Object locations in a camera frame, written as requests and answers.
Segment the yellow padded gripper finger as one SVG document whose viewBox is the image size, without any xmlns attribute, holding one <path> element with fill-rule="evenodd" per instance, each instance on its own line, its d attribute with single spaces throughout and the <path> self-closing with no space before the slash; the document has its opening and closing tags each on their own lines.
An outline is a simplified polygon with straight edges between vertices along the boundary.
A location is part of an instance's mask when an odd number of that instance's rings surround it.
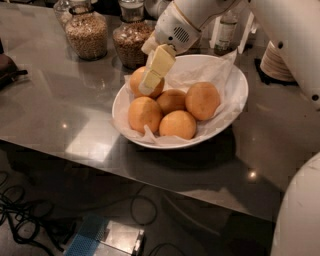
<svg viewBox="0 0 320 256">
<path fill-rule="evenodd" d="M 163 44 L 148 54 L 146 68 L 139 84 L 139 91 L 151 95 L 158 84 L 175 63 L 176 51 L 170 45 Z"/>
<path fill-rule="evenodd" d="M 155 32 L 152 32 L 149 38 L 142 45 L 141 50 L 144 54 L 149 55 L 158 46 L 159 46 L 159 43 L 156 40 Z"/>
</svg>

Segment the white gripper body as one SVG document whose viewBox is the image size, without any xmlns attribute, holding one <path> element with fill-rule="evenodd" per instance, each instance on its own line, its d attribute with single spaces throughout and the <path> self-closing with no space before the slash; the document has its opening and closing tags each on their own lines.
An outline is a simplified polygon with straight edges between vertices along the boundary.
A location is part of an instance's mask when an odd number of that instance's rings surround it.
<svg viewBox="0 0 320 256">
<path fill-rule="evenodd" d="M 160 45 L 170 45 L 177 54 L 182 54 L 199 40 L 201 32 L 190 24 L 176 3 L 171 2 L 158 18 L 154 36 Z"/>
</svg>

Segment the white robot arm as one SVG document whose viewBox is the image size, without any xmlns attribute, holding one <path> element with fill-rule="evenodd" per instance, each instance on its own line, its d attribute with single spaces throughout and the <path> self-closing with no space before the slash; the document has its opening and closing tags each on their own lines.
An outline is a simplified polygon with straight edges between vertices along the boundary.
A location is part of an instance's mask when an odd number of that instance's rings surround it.
<svg viewBox="0 0 320 256">
<path fill-rule="evenodd" d="M 208 23 L 244 1 L 306 97 L 320 107 L 320 2 L 318 0 L 173 0 L 144 43 L 147 95 Z M 292 178 L 281 203 L 271 256 L 320 256 L 320 153 Z"/>
</svg>

